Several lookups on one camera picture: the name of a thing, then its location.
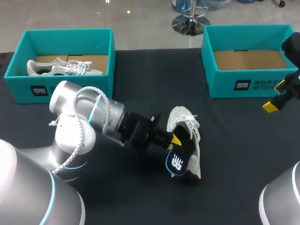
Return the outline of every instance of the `shoebox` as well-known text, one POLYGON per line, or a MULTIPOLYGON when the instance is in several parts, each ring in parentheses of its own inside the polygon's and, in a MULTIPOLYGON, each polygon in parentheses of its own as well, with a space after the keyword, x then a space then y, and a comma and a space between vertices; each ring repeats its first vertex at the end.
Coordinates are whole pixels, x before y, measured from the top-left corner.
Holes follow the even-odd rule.
POLYGON ((210 25, 201 56, 212 98, 272 97, 274 87, 297 70, 281 44, 290 25, 210 25))
POLYGON ((17 103, 49 103, 57 84, 67 80, 94 86, 113 96, 115 66, 113 30, 109 28, 26 30, 4 76, 17 103), (27 62, 92 61, 104 75, 28 76, 27 62))

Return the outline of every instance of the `robotic arm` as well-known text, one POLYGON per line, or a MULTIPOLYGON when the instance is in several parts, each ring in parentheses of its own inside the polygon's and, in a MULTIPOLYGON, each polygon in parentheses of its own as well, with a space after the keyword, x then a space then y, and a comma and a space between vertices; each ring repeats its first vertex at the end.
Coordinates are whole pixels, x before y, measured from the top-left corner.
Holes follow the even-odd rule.
POLYGON ((52 146, 18 150, 0 140, 1 225, 84 225, 83 200, 64 180, 76 179, 86 164, 96 140, 93 128, 121 145, 129 141, 138 150, 151 143, 163 149, 171 143, 181 146, 173 133, 157 126, 160 115, 147 119, 126 112, 123 104, 93 87, 61 82, 50 111, 58 115, 49 124, 57 126, 52 146), (112 137, 115 133, 120 141, 112 137))
MULTIPOLYGON (((298 68, 300 68, 300 33, 293 33, 281 45, 285 56, 298 68)), ((279 93, 269 102, 263 105, 263 108, 269 112, 275 112, 283 109, 285 104, 294 97, 300 99, 300 70, 288 74, 276 87, 279 93)))
MULTIPOLYGON (((283 44, 286 57, 300 67, 300 33, 293 33, 283 44)), ((288 74, 275 89, 279 95, 263 108, 272 113, 284 108, 293 98, 300 98, 300 70, 288 74)), ((300 162, 268 184, 259 199, 259 213, 263 225, 300 224, 300 162)))

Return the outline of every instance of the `shoelace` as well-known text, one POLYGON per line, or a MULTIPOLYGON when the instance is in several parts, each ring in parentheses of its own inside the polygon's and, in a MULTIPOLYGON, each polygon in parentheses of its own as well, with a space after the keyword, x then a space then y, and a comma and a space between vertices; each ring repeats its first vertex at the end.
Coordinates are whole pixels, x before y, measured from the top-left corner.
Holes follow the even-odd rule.
POLYGON ((199 122, 195 119, 197 115, 181 115, 180 117, 176 118, 174 124, 178 122, 185 122, 187 128, 191 134, 191 139, 193 138, 193 131, 197 135, 197 141, 200 141, 200 134, 198 128, 200 127, 199 122))
POLYGON ((66 67, 54 66, 62 68, 67 74, 71 75, 84 75, 85 71, 90 68, 92 62, 80 62, 76 60, 70 60, 66 67))

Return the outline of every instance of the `box label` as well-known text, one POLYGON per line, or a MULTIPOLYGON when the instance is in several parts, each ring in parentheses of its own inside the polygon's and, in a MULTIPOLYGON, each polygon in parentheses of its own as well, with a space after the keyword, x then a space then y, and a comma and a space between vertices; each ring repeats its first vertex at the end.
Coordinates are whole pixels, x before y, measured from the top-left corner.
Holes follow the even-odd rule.
POLYGON ((248 90, 251 80, 237 80, 235 82, 234 90, 248 90))
POLYGON ((280 83, 281 80, 254 81, 252 90, 272 90, 280 83))
POLYGON ((48 92, 45 86, 43 85, 31 85, 30 89, 34 96, 48 96, 48 92))

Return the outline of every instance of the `tiled floor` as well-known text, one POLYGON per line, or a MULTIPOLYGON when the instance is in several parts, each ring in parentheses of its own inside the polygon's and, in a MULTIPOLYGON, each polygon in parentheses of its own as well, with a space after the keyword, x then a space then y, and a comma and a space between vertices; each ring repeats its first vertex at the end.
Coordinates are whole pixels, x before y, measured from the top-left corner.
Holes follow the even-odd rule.
MULTIPOLYGON (((179 13, 171 0, 1 0, 0 52, 14 51, 25 29, 112 27, 116 48, 158 49, 200 47, 202 36, 177 34, 171 22, 179 13)), ((212 24, 291 23, 300 31, 300 0, 278 8, 272 0, 210 12, 212 24)))

